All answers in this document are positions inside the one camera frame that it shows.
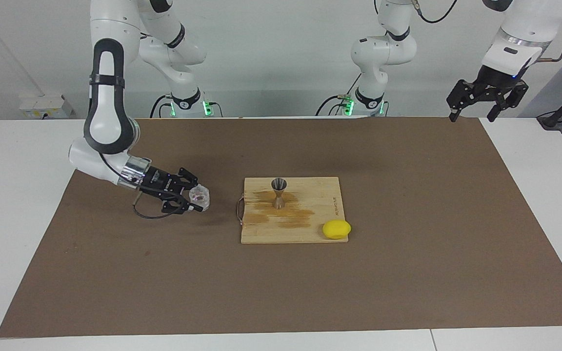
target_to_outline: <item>white robotic arm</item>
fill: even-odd
[[[528,90],[522,75],[538,62],[562,24],[562,0],[482,1],[495,11],[505,11],[506,18],[482,59],[477,79],[459,80],[448,96],[453,122],[462,109],[479,101],[495,102],[487,115],[492,122],[501,111],[517,107]]]
[[[353,44],[351,57],[361,69],[361,77],[352,93],[352,114],[378,113],[388,82],[384,67],[407,63],[415,57],[417,44],[409,26],[413,11],[411,0],[383,0],[379,23],[386,30],[384,36],[362,38]]]
[[[203,211],[202,206],[189,202],[181,195],[184,190],[198,186],[198,179],[185,169],[169,174],[152,167],[147,158],[129,155],[129,149],[138,141],[140,129],[138,123],[125,113],[123,93],[125,69],[138,57],[142,17],[155,38],[168,42],[150,43],[156,46],[150,47],[148,53],[155,55],[150,58],[154,66],[165,69],[160,71],[170,82],[174,82],[171,84],[173,95],[176,91],[186,93],[185,100],[190,98],[193,101],[192,109],[201,99],[201,94],[198,98],[189,95],[192,90],[196,95],[198,88],[193,88],[195,84],[181,85],[180,80],[171,80],[179,73],[173,73],[168,69],[170,65],[161,62],[179,58],[179,62],[185,65],[202,62],[205,58],[203,51],[186,40],[183,25],[175,17],[170,18],[171,8],[169,0],[91,0],[94,46],[91,107],[84,125],[84,137],[74,140],[69,151],[69,160],[83,173],[160,198],[163,201],[162,211],[168,215]]]

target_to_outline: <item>lemon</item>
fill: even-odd
[[[330,220],[322,226],[322,233],[333,240],[346,238],[350,233],[350,224],[341,219]]]

